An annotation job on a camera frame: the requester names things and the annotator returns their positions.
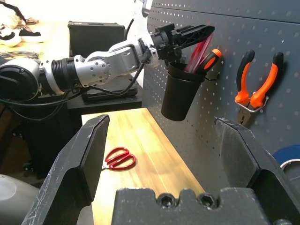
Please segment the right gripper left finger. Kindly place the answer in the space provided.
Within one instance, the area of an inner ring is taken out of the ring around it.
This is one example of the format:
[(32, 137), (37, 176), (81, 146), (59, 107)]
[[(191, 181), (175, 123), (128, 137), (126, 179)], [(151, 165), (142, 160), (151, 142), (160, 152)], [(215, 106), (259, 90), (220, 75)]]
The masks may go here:
[(94, 201), (105, 151), (109, 116), (88, 120), (57, 155), (24, 225), (75, 225)]

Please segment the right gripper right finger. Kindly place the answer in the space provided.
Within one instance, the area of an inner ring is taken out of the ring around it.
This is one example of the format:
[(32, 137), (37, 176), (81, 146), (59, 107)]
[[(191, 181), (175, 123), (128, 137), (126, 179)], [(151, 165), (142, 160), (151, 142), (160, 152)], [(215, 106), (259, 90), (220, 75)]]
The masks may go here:
[(220, 156), (230, 186), (250, 188), (272, 224), (300, 223), (300, 194), (274, 157), (244, 126), (215, 118)]

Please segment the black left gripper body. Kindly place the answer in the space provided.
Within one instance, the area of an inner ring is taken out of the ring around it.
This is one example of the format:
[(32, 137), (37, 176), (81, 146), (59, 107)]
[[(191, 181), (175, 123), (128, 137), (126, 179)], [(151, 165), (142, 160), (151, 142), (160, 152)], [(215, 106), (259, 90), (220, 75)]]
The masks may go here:
[(181, 61), (185, 30), (185, 27), (176, 29), (173, 23), (155, 28), (150, 36), (160, 60)]

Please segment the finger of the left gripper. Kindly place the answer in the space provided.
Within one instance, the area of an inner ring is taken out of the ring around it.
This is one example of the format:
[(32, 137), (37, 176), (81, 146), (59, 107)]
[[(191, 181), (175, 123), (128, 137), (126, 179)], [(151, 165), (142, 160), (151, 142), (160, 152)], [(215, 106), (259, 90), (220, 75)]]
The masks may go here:
[(215, 30), (214, 26), (186, 26), (176, 30), (174, 44), (179, 47), (190, 47), (207, 39)]

